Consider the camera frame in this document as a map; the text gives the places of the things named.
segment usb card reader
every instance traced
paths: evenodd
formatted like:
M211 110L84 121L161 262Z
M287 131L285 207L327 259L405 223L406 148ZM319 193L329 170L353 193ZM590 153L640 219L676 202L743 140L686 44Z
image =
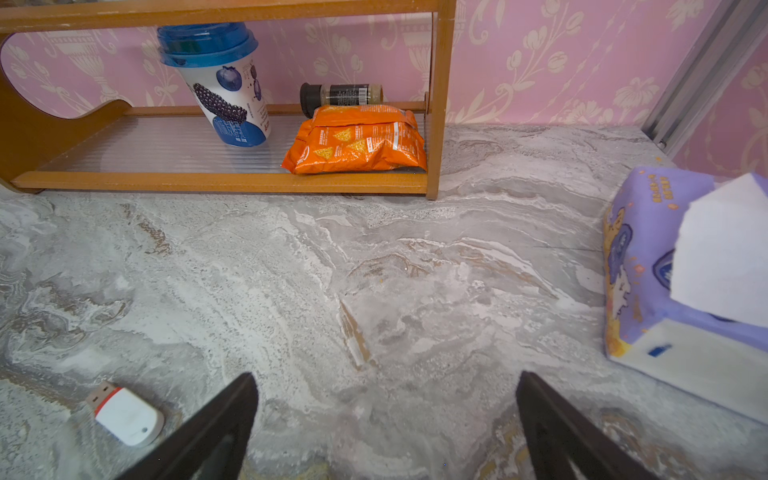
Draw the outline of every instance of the usb card reader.
M163 429L163 414L129 389L102 382L86 402L94 410L96 421L125 445L149 445Z

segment white tissue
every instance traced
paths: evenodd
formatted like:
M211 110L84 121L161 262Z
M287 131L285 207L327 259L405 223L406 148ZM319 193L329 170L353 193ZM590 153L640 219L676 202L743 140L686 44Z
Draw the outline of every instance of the white tissue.
M768 327L768 196L752 174L690 204L670 290L695 309Z

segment blue lid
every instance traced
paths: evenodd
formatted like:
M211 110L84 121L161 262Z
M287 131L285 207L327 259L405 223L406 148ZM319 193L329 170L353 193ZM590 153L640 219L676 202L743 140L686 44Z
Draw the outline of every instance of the blue lid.
M259 46L243 22L160 27L157 40L163 63L183 68L230 63Z

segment blackberry illustration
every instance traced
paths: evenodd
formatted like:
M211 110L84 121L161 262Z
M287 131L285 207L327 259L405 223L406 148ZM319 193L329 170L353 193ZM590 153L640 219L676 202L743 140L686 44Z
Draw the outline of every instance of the blackberry illustration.
M200 103L210 113L222 120L233 121L237 124L242 124L246 120L248 112L245 111L245 108L228 104L221 96L214 94L201 84L192 85L192 89Z

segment yogurt cup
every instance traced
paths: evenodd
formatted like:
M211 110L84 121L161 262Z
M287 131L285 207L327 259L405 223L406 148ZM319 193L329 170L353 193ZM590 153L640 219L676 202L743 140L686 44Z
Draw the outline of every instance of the yogurt cup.
M254 147L270 136L253 64L259 42L243 22L160 27L157 40L225 144Z

